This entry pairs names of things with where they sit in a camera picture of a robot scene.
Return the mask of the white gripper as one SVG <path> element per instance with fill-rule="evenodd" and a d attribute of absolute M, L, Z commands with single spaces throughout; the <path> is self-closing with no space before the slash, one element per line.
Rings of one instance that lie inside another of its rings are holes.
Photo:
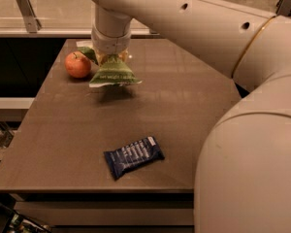
<path fill-rule="evenodd" d="M 131 39 L 131 32 L 123 36 L 111 37 L 101 33 L 96 27 L 92 28 L 91 40 L 95 48 L 95 56 L 99 66 L 103 65 L 109 58 L 108 54 L 118 54 L 122 61 L 128 58 L 128 46 Z"/>

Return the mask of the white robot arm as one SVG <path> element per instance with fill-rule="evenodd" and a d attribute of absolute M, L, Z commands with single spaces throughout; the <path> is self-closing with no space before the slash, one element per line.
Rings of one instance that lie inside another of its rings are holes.
<path fill-rule="evenodd" d="M 247 91 L 213 127 L 195 175 L 197 233 L 291 233 L 291 19 L 222 0 L 92 0 L 99 50 L 134 18 Z"/>

